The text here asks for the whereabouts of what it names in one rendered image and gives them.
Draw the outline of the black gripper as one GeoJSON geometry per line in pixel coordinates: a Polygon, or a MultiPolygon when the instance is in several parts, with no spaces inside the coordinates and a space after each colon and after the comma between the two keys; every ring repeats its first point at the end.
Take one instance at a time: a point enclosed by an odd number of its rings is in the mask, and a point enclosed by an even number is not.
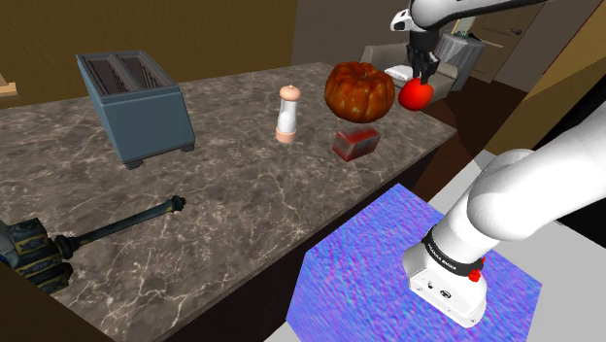
{"type": "Polygon", "coordinates": [[[433,54],[438,40],[438,30],[410,32],[407,54],[411,61],[413,77],[426,84],[440,64],[440,59],[433,54]]]}

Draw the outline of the red apple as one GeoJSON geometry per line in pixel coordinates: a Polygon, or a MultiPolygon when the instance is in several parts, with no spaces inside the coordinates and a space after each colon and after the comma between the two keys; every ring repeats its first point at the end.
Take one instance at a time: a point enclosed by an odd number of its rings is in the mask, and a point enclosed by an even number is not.
{"type": "Polygon", "coordinates": [[[423,84],[419,78],[413,78],[400,89],[398,103],[409,111],[419,111],[431,101],[433,93],[430,84],[423,84]]]}

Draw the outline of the round table with grey cloth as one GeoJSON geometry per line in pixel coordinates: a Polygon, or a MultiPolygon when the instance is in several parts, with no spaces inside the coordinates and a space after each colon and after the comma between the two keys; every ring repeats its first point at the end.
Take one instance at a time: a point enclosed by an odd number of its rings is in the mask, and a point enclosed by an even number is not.
{"type": "Polygon", "coordinates": [[[452,91],[463,88],[485,47],[482,41],[473,38],[461,38],[452,34],[443,34],[440,37],[435,54],[442,63],[457,69],[452,91]]]}

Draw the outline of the orange pumpkin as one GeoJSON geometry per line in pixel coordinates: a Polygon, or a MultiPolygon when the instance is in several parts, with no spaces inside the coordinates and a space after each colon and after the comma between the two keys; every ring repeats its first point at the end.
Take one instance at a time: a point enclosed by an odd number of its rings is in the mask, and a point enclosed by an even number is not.
{"type": "Polygon", "coordinates": [[[342,62],[329,74],[324,100],[338,118],[370,123],[384,117],[395,99],[392,77],[368,62],[342,62]]]}

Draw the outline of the brown door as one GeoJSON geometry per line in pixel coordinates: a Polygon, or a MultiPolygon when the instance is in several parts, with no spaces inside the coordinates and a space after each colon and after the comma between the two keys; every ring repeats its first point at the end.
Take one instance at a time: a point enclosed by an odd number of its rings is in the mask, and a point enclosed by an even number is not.
{"type": "Polygon", "coordinates": [[[490,83],[543,6],[538,3],[476,17],[471,33],[485,44],[485,48],[471,76],[490,83]]]}

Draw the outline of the red translucent box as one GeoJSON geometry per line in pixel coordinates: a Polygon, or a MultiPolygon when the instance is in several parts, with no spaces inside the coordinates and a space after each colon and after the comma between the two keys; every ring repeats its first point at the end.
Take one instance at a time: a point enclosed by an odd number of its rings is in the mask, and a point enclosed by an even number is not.
{"type": "Polygon", "coordinates": [[[354,126],[336,132],[332,151],[349,162],[377,148],[382,134],[370,126],[354,126]]]}

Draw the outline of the white and pink pepper mill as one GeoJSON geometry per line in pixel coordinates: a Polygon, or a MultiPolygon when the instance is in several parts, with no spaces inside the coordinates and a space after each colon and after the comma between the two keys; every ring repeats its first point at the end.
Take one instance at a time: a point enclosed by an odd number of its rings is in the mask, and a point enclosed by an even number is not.
{"type": "Polygon", "coordinates": [[[294,85],[285,85],[280,89],[281,108],[276,126],[276,139],[281,143],[295,140],[297,122],[297,104],[301,91],[294,85]]]}

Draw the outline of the purple patterned robot stand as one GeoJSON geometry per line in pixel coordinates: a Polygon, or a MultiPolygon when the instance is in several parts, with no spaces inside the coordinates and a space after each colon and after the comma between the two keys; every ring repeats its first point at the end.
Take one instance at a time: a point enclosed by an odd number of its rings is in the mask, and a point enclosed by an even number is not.
{"type": "Polygon", "coordinates": [[[442,215],[396,185],[310,249],[286,320],[301,342],[525,342],[540,282],[487,255],[487,310],[464,328],[410,291],[402,255],[442,215]]]}

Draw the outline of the blue grey toaster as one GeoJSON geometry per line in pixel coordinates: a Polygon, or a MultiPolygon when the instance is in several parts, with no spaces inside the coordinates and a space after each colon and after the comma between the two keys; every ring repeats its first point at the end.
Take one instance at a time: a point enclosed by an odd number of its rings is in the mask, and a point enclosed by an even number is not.
{"type": "Polygon", "coordinates": [[[126,169],[156,155],[194,150],[182,92],[145,51],[76,58],[93,108],[126,169]]]}

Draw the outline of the dark ornate war hammer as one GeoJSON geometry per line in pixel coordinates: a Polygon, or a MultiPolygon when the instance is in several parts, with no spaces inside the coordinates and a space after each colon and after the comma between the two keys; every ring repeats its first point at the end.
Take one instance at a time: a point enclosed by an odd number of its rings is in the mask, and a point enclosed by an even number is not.
{"type": "Polygon", "coordinates": [[[68,259],[80,247],[128,227],[167,213],[182,211],[184,197],[174,195],[164,203],[82,235],[57,235],[50,239],[38,218],[6,225],[0,220],[0,262],[47,294],[69,286],[74,272],[68,259]]]}

